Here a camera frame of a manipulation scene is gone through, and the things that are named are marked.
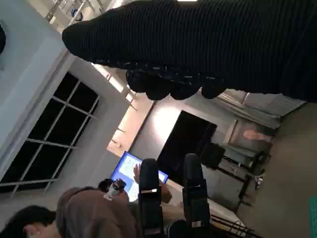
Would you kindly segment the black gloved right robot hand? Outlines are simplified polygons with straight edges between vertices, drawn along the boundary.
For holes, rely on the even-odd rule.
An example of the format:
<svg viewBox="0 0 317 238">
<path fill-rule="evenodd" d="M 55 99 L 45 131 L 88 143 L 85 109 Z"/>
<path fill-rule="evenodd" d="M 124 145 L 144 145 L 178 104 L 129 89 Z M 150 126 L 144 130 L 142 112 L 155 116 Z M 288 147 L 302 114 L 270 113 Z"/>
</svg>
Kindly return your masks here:
<svg viewBox="0 0 317 238">
<path fill-rule="evenodd" d="M 64 29 L 75 56 L 158 101 L 227 89 L 317 100 L 314 0 L 138 0 Z"/>
</svg>

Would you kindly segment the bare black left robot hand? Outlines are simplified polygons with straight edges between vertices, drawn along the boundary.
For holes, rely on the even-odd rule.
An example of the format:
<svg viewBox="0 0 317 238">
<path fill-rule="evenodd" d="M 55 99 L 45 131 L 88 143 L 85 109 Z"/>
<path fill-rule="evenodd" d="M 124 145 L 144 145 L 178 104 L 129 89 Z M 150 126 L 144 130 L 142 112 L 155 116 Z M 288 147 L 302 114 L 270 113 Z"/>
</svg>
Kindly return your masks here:
<svg viewBox="0 0 317 238">
<path fill-rule="evenodd" d="M 139 175 L 138 203 L 142 234 L 146 238 L 209 238 L 210 208 L 206 180 L 198 155 L 184 158 L 182 189 L 184 219 L 163 224 L 161 186 L 155 159 L 144 159 Z"/>
</svg>

